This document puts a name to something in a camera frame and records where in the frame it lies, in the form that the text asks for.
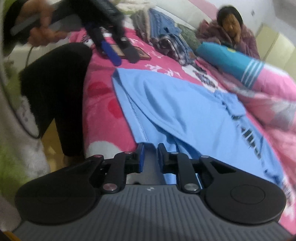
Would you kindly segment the operator left hand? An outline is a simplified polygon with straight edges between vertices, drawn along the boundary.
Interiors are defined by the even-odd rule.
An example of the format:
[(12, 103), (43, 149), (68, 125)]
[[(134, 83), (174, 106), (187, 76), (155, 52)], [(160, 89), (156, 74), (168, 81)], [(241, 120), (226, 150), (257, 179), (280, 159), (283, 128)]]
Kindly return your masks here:
[(22, 23), (33, 15), (39, 15), (40, 26), (32, 28), (28, 37), (28, 42), (33, 47), (46, 46), (56, 43), (67, 37), (67, 32), (53, 31), (49, 28), (54, 8), (45, 0), (29, 0), (24, 3), (16, 18), (16, 25)]

